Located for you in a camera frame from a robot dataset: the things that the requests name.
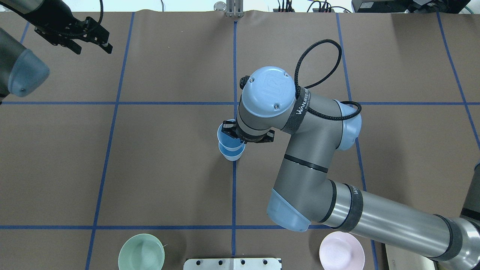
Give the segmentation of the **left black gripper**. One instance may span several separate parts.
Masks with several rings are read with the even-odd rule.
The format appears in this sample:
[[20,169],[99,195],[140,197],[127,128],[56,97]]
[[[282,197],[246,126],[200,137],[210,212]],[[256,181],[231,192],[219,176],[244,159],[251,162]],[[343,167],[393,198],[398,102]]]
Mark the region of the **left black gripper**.
[[64,47],[77,55],[82,52],[82,47],[74,42],[73,38],[97,44],[108,54],[113,52],[113,46],[108,42],[110,33],[101,26],[104,15],[103,1],[100,4],[100,17],[98,21],[87,17],[81,21],[73,16],[70,7],[62,0],[44,0],[34,11],[35,25],[48,33],[55,33],[64,41]]

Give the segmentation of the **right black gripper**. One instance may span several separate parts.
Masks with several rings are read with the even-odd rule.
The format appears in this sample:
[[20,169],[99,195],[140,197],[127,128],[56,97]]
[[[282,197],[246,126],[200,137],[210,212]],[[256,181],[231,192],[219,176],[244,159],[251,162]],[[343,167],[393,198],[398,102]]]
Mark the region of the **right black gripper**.
[[230,137],[239,138],[243,143],[271,143],[275,139],[275,131],[256,130],[247,127],[243,122],[237,120],[223,121],[222,132],[228,134]]

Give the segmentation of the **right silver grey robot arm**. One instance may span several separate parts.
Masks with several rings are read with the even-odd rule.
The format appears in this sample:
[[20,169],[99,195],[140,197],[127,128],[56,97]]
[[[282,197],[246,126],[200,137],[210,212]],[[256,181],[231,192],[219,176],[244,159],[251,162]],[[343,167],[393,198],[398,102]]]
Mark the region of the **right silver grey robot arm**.
[[219,146],[240,157],[247,143],[289,134],[281,154],[237,167],[240,180],[278,164],[265,207],[273,225],[305,232],[313,223],[406,249],[448,269],[479,269],[479,165],[457,180],[479,143],[468,136],[468,104],[339,101],[300,87],[298,74],[267,66],[239,81],[235,119]]

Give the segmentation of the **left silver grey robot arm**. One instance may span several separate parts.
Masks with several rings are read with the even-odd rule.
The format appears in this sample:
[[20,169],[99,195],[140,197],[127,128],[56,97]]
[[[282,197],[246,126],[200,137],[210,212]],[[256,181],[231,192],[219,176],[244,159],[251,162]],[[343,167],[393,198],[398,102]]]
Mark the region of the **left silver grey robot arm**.
[[[103,1],[98,21],[74,17],[70,7],[62,0],[2,0],[1,5],[31,23],[35,32],[48,43],[68,48],[80,54],[82,47],[76,40],[98,45],[111,53],[110,33],[101,25],[104,15]],[[50,75],[50,69],[33,51],[26,48],[4,29],[0,31],[0,96],[25,97],[35,91]]]

